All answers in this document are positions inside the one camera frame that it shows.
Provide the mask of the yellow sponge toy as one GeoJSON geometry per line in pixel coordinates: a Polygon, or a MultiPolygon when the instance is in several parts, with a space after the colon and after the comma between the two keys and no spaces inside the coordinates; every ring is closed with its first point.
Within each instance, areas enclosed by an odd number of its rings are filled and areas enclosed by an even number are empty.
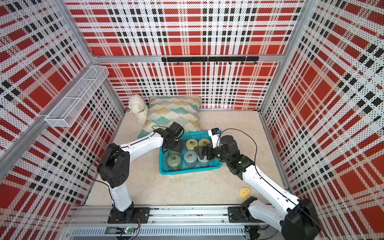
{"type": "Polygon", "coordinates": [[[240,198],[241,199],[247,199],[251,194],[251,190],[248,187],[242,187],[240,188],[240,198]]]}

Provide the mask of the metal base rail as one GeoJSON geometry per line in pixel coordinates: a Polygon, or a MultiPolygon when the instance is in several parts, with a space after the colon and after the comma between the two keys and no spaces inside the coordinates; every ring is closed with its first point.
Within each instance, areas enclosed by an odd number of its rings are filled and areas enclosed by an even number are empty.
{"type": "Polygon", "coordinates": [[[239,205],[140,205],[136,209],[149,208],[148,214],[135,217],[122,224],[109,224],[111,207],[76,207],[60,235],[61,240],[117,240],[147,239],[210,239],[214,236],[248,239],[260,230],[262,240],[281,239],[275,228],[252,218],[242,216],[239,205]],[[135,228],[130,235],[116,235],[116,228],[135,228]]]}

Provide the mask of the light blue tea canister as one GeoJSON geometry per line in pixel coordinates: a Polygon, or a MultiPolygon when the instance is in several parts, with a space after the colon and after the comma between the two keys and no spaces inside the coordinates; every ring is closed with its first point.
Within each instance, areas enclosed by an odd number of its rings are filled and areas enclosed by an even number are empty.
{"type": "Polygon", "coordinates": [[[202,158],[197,157],[197,160],[200,168],[206,168],[210,165],[210,161],[207,159],[207,156],[204,156],[202,158]]]}

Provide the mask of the black wall hook rail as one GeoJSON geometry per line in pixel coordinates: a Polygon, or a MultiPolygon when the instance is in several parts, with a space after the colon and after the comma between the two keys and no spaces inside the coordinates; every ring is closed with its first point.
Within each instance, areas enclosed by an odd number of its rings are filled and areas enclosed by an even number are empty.
{"type": "Polygon", "coordinates": [[[162,57],[163,63],[200,63],[200,62],[257,62],[258,56],[236,56],[236,57],[162,57]]]}

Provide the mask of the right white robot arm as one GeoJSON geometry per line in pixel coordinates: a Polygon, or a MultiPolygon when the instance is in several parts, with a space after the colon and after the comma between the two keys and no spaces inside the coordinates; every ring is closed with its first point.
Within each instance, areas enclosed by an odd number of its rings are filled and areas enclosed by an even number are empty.
{"type": "Polygon", "coordinates": [[[230,172],[251,185],[270,203],[249,198],[246,213],[280,231],[286,240],[313,240],[321,232],[314,204],[299,199],[267,177],[253,160],[238,149],[232,136],[223,136],[209,145],[194,148],[200,158],[218,159],[230,172]]]}

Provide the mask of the green circuit board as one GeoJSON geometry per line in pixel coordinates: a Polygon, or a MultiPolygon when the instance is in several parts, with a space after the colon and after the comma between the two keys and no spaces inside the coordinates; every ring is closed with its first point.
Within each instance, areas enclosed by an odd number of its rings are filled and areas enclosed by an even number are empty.
{"type": "Polygon", "coordinates": [[[132,234],[136,229],[135,228],[129,228],[129,227],[126,227],[126,228],[119,228],[117,227],[116,228],[116,235],[130,235],[132,234]]]}

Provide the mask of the yellow-green tea canister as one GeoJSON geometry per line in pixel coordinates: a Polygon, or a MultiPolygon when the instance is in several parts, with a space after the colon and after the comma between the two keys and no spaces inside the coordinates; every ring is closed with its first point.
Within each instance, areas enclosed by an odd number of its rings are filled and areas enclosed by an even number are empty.
{"type": "Polygon", "coordinates": [[[186,141],[186,148],[188,151],[193,151],[195,147],[199,146],[199,142],[196,139],[188,139],[186,141]]]}

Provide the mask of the olive green tea canister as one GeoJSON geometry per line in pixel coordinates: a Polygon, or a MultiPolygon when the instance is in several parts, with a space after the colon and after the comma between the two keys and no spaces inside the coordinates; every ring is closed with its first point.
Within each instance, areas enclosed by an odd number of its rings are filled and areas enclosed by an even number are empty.
{"type": "Polygon", "coordinates": [[[167,159],[167,163],[171,171],[179,171],[182,168],[182,160],[178,154],[171,154],[167,159]]]}

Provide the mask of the pale yellow tea canister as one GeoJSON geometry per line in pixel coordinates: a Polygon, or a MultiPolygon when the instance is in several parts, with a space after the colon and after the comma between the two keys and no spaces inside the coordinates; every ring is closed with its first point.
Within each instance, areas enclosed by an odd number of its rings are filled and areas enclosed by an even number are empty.
{"type": "Polygon", "coordinates": [[[208,138],[203,138],[203,139],[199,140],[198,144],[199,144],[199,147],[200,146],[207,146],[207,145],[211,144],[211,141],[208,138]]]}

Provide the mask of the fan-patterned cushion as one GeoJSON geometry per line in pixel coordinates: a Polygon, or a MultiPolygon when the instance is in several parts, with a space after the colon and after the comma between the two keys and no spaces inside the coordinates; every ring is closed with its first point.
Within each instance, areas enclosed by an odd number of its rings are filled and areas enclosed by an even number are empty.
{"type": "Polygon", "coordinates": [[[170,127],[172,123],[182,126],[186,133],[199,132],[201,103],[199,96],[151,97],[147,118],[138,138],[149,135],[160,126],[170,127]]]}

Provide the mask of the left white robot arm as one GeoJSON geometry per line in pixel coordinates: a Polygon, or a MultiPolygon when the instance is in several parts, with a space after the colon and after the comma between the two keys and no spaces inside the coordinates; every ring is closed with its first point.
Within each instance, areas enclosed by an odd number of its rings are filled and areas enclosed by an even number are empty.
{"type": "Polygon", "coordinates": [[[128,223],[137,216],[143,217],[149,213],[149,208],[143,208],[142,211],[136,209],[129,196],[126,182],[130,164],[136,158],[154,149],[181,152],[184,149],[184,143],[181,140],[184,133],[185,130],[181,125],[172,123],[169,127],[154,129],[151,134],[131,143],[108,145],[97,167],[97,172],[108,186],[113,201],[109,224],[128,223]]]}

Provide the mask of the teal plastic basket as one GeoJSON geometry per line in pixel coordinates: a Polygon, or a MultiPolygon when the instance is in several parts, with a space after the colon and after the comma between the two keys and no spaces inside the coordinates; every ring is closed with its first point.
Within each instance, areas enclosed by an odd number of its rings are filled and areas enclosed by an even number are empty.
{"type": "MultiPolygon", "coordinates": [[[[212,140],[209,136],[208,131],[204,132],[195,132],[195,133],[186,133],[181,137],[181,140],[186,143],[189,139],[195,139],[197,141],[207,138],[210,141],[212,140]]],[[[184,149],[182,153],[180,154],[181,157],[181,169],[178,171],[172,171],[171,168],[168,165],[168,157],[170,155],[169,151],[163,152],[162,148],[159,150],[159,172],[162,175],[176,175],[176,174],[186,174],[186,173],[194,173],[194,172],[201,172],[201,171],[211,171],[219,169],[222,166],[222,163],[218,159],[213,159],[209,161],[209,165],[207,167],[201,167],[199,163],[194,168],[188,168],[185,160],[184,160],[184,154],[187,152],[186,146],[184,146],[184,149]]]]}

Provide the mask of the white plush toy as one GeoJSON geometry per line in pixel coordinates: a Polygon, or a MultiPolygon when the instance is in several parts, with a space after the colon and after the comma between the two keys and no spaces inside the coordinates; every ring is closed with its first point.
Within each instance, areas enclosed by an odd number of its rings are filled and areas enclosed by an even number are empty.
{"type": "Polygon", "coordinates": [[[135,115],[138,122],[142,125],[145,124],[148,115],[148,106],[145,101],[139,95],[130,96],[129,99],[129,109],[135,115]]]}

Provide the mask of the blue-grey tea canister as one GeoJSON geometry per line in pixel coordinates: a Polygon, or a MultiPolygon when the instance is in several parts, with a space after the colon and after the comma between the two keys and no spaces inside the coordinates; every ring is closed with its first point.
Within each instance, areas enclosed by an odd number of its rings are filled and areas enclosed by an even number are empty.
{"type": "Polygon", "coordinates": [[[184,154],[184,161],[187,168],[195,168],[197,166],[197,153],[193,150],[189,150],[184,154]]]}

